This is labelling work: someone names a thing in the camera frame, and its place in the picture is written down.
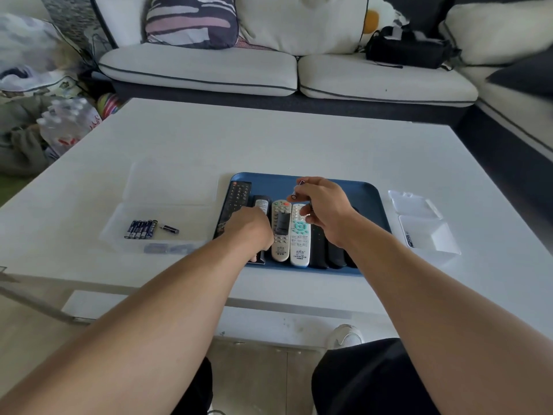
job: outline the person's left hand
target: person's left hand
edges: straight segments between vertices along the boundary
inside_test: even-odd
[[[265,213],[258,207],[242,207],[232,213],[225,224],[225,234],[238,236],[251,248],[252,262],[257,260],[257,253],[266,251],[273,245],[273,230]]]

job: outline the striped pillow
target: striped pillow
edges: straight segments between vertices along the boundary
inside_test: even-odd
[[[152,0],[146,35],[154,44],[231,48],[238,41],[234,0]]]

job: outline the black pants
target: black pants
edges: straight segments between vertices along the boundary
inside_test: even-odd
[[[213,378],[207,358],[173,415],[205,415]],[[399,339],[327,351],[311,379],[319,415],[440,415]]]

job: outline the white table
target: white table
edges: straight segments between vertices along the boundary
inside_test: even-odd
[[[99,240],[131,165],[151,155],[182,173],[177,199],[214,201],[215,209],[230,177],[242,171],[368,181],[399,238],[388,190],[423,195],[447,219],[462,252],[444,271],[553,337],[553,258],[440,125],[133,99],[0,209],[4,280],[128,294],[173,263],[174,256],[118,254]],[[14,284],[3,292],[20,293]],[[227,305],[259,310],[257,323],[283,312],[352,320],[374,328],[371,337],[393,332],[362,278],[247,267]]]

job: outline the person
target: person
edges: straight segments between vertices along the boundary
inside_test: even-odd
[[[336,344],[357,345],[328,351],[315,370],[320,415],[553,413],[550,339],[360,216],[338,185],[302,179],[296,201],[311,205],[301,213],[348,252],[401,338],[361,344],[353,328],[342,327]],[[225,301],[242,267],[272,243],[263,211],[235,212],[222,236],[16,385],[0,401],[0,415],[205,414],[211,370],[204,357]]]

